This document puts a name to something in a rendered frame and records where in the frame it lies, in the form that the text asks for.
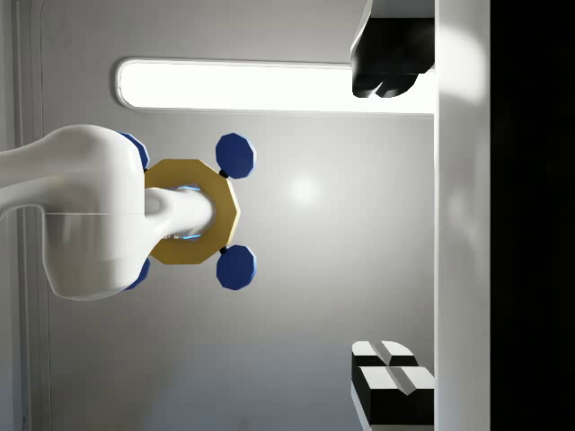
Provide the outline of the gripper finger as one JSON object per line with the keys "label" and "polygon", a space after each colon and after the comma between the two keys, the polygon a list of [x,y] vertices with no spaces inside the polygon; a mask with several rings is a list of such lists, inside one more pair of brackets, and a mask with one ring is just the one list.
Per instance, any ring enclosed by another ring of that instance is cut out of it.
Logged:
{"label": "gripper finger", "polygon": [[352,344],[350,394],[363,431],[435,431],[435,378],[398,342]]}
{"label": "gripper finger", "polygon": [[357,98],[393,98],[435,65],[435,0],[367,0],[350,48]]}

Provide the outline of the drone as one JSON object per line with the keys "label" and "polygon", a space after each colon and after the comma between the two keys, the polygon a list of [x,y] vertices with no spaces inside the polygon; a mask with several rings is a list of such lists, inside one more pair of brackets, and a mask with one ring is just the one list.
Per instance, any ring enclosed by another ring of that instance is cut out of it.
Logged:
{"label": "drone", "polygon": [[252,144],[236,133],[221,136],[216,171],[198,159],[163,159],[150,166],[146,147],[129,133],[122,135],[140,154],[150,223],[145,232],[152,235],[151,251],[131,287],[147,277],[150,259],[164,265],[196,265],[215,254],[222,287],[237,291],[248,286],[257,272],[257,258],[249,247],[231,243],[241,214],[231,180],[252,173]]}

